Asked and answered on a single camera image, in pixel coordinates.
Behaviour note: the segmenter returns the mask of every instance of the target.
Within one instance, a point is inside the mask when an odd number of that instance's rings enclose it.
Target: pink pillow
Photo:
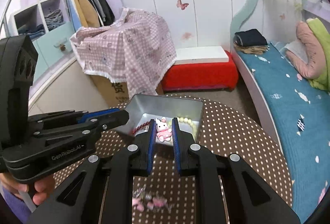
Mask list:
[[[297,38],[306,45],[308,64],[304,63],[289,50],[287,50],[286,55],[303,77],[307,79],[316,79],[326,69],[326,60],[323,48],[305,22],[301,21],[298,23]]]

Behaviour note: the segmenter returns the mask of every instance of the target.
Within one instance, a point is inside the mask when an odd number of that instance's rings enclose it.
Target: bunny figurine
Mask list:
[[[157,124],[157,138],[160,142],[171,141],[172,129],[168,127],[166,123],[166,118],[163,117],[160,121],[156,119]]]

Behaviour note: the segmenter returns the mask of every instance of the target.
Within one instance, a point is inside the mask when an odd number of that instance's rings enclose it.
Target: human hand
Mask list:
[[[17,182],[9,173],[0,173],[0,181],[4,188],[20,199],[22,198],[19,195],[19,191],[29,191],[29,185]],[[55,180],[53,175],[34,182],[34,188],[37,193],[33,196],[32,200],[36,205],[40,205],[55,189]]]

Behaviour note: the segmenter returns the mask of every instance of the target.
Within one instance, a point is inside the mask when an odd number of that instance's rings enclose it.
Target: brown polka dot tablecloth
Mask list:
[[[197,143],[222,156],[228,156],[230,153],[239,154],[288,205],[292,206],[290,174],[278,145],[252,119],[235,109],[207,99],[192,99],[204,101]],[[119,108],[125,108],[125,105],[120,105]],[[100,157],[111,156],[121,148],[127,147],[133,139],[115,131],[103,132],[101,139],[96,143],[96,154]],[[82,160],[57,172],[54,175],[56,186],[81,162]],[[145,209],[144,212],[133,208],[132,223],[195,223],[195,178],[179,177],[175,169],[172,147],[156,144],[152,173],[148,178],[134,177],[133,191],[144,185],[147,191],[166,198],[172,205],[171,212],[166,208],[159,211]]]

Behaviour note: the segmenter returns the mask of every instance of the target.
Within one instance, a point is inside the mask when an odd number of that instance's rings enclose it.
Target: light blue cabinet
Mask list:
[[[75,33],[71,22],[46,33],[40,37],[38,47],[50,67],[59,61],[64,55],[72,51],[70,37]]]
[[[38,52],[38,61],[37,61],[36,71],[34,73],[34,78],[33,78],[33,81],[35,82],[48,69],[48,65],[44,59],[44,56],[42,55],[42,53],[39,49],[38,41],[37,40],[33,41],[33,45]]]

